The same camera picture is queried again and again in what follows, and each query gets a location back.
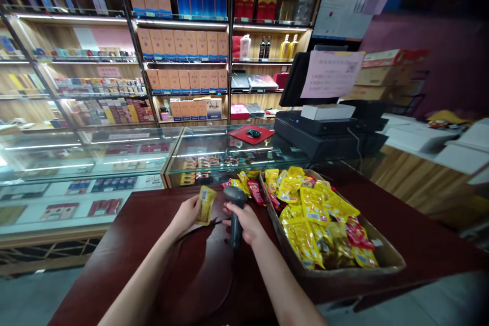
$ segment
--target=dark red countertop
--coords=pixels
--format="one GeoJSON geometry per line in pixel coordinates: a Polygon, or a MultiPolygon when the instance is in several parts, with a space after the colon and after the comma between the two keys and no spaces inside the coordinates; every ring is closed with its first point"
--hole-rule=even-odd
{"type": "MultiPolygon", "coordinates": [[[[460,239],[343,164],[326,165],[321,173],[377,228],[406,261],[401,272],[375,281],[299,279],[316,304],[359,295],[412,288],[438,278],[488,268],[489,255],[460,239]]],[[[222,219],[221,187],[213,218],[222,219]]],[[[75,281],[49,326],[97,325],[180,203],[200,187],[133,193],[75,281]]],[[[266,232],[279,247],[264,207],[251,204],[266,232]]],[[[150,324],[239,324],[273,318],[273,309],[258,266],[242,243],[233,260],[224,243],[223,225],[188,236],[173,252],[159,284],[150,324]],[[207,316],[220,307],[211,319],[207,316]]]]}

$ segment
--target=pink wall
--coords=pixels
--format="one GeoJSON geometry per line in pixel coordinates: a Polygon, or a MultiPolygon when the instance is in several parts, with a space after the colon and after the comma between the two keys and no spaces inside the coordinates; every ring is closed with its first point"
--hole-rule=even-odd
{"type": "Polygon", "coordinates": [[[489,114],[487,34],[487,24],[476,20],[379,15],[370,24],[360,50],[431,50],[418,67],[429,70],[430,75],[421,91],[426,98],[415,117],[440,109],[489,114]]]}

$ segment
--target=floor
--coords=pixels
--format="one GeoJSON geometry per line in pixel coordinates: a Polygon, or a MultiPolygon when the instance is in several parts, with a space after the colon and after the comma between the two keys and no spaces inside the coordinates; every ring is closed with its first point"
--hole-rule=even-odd
{"type": "MultiPolygon", "coordinates": [[[[45,326],[82,268],[0,279],[0,325],[45,326]]],[[[327,316],[330,326],[481,324],[489,277],[469,273],[442,279],[360,313],[327,316]]]]}

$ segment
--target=hand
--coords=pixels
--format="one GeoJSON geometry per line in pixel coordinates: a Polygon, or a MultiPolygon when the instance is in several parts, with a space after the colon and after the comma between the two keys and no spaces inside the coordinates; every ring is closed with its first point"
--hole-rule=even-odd
{"type": "MultiPolygon", "coordinates": [[[[224,213],[227,215],[235,213],[238,216],[239,223],[243,227],[243,239],[247,244],[252,245],[263,238],[268,238],[260,221],[256,217],[255,212],[250,206],[245,205],[244,209],[240,209],[236,205],[227,202],[224,204],[224,213]]],[[[223,224],[231,226],[231,221],[223,220],[223,224]]]]}
{"type": "Polygon", "coordinates": [[[179,237],[195,224],[201,206],[202,201],[199,200],[199,195],[192,196],[190,199],[182,202],[168,229],[174,231],[177,237],[179,237]]]}

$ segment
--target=barcode scanner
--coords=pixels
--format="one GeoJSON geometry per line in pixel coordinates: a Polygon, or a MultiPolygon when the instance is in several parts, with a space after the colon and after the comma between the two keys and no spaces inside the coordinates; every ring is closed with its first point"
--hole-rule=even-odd
{"type": "MultiPolygon", "coordinates": [[[[234,186],[226,186],[224,188],[224,196],[226,199],[231,201],[237,207],[243,209],[245,207],[246,201],[248,197],[244,193],[243,190],[238,189],[234,186]]],[[[239,243],[241,242],[241,236],[243,233],[243,228],[239,223],[238,216],[233,213],[231,217],[231,240],[230,244],[234,250],[237,250],[239,247],[239,243]]]]}

